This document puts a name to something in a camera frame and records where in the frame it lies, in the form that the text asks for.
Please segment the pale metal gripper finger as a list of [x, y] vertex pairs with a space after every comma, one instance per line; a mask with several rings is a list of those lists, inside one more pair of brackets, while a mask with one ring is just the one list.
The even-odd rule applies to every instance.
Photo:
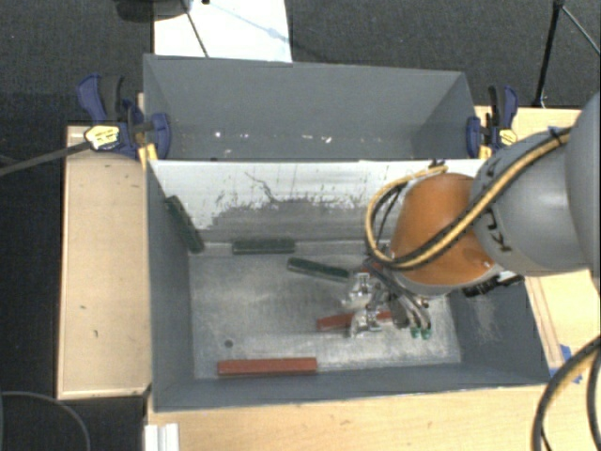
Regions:
[[373, 296], [374, 278], [369, 272], [354, 273], [348, 284], [343, 307], [365, 307]]
[[378, 323], [378, 313], [373, 310], [362, 309], [351, 315], [347, 335], [359, 337], [363, 334], [379, 333], [381, 325]]

